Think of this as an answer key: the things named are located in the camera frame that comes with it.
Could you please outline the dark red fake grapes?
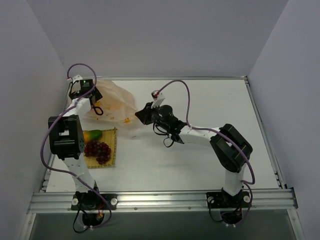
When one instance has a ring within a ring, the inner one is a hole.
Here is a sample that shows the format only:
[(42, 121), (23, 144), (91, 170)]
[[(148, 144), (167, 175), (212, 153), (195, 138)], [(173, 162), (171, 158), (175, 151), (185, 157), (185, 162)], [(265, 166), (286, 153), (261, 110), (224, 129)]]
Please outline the dark red fake grapes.
[(84, 156), (94, 158), (100, 165), (106, 164), (111, 159), (111, 148), (100, 141), (88, 142), (84, 148)]

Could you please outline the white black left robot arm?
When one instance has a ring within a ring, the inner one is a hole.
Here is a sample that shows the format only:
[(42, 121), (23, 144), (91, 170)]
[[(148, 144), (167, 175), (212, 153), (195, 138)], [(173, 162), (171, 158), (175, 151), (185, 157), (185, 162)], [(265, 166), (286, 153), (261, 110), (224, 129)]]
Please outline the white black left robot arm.
[(72, 176), (77, 194), (94, 194), (99, 191), (85, 163), (85, 138), (81, 125), (83, 118), (102, 95), (94, 87), (93, 79), (72, 80), (79, 90), (71, 93), (71, 103), (65, 113), (48, 119), (51, 153), (64, 162)]

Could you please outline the green fake fruit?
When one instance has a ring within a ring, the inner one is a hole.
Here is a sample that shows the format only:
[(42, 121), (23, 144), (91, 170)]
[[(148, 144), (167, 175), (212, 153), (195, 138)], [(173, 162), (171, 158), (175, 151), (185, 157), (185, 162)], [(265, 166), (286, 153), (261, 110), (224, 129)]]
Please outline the green fake fruit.
[(99, 129), (83, 131), (85, 144), (99, 140), (103, 135), (103, 131)]

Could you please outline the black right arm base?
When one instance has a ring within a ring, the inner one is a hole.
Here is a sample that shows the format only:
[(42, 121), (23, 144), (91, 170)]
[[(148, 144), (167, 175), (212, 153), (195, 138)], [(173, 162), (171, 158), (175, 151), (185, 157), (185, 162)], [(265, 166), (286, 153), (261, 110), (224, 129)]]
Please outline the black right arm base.
[[(240, 190), (234, 196), (229, 195), (223, 189), (221, 191), (209, 191), (206, 193), (206, 204), (210, 218), (216, 223), (236, 226), (245, 217), (243, 209), (248, 210), (252, 206), (252, 194)], [(219, 210), (220, 219), (215, 219), (212, 210)]]

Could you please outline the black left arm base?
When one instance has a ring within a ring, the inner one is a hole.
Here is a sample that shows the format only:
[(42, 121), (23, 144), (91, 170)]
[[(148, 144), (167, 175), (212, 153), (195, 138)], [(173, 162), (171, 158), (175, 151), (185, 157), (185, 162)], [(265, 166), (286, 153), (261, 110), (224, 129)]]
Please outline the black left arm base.
[(72, 196), (71, 210), (76, 212), (72, 229), (77, 234), (101, 228), (110, 222), (112, 211), (117, 209), (118, 195), (102, 193), (102, 197), (95, 193), (76, 192)]

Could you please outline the banana print plastic bag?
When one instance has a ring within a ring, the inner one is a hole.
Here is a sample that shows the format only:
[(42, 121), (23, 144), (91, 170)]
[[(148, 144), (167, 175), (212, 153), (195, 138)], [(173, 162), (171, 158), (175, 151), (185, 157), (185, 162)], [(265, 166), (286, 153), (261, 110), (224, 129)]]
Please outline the banana print plastic bag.
[[(136, 119), (135, 112), (137, 111), (133, 95), (111, 80), (95, 81), (93, 79), (93, 82), (92, 89), (81, 97), (70, 99), (68, 96), (68, 112), (64, 116), (76, 115), (80, 119), (116, 125), (132, 124)], [(90, 100), (84, 96), (95, 87), (102, 94), (102, 98), (91, 105)]]

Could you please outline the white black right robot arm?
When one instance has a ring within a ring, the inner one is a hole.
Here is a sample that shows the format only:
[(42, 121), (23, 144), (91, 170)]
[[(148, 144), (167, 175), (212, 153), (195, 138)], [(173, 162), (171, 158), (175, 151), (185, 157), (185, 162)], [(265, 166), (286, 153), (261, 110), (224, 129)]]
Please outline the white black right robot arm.
[(189, 127), (174, 116), (171, 106), (152, 105), (152, 102), (148, 102), (135, 113), (140, 122), (144, 125), (152, 124), (154, 129), (160, 127), (163, 131), (157, 134), (167, 136), (173, 143), (212, 148), (225, 169), (222, 190), (232, 197), (237, 195), (243, 188), (246, 160), (250, 158), (253, 148), (234, 126), (227, 123), (220, 128)]

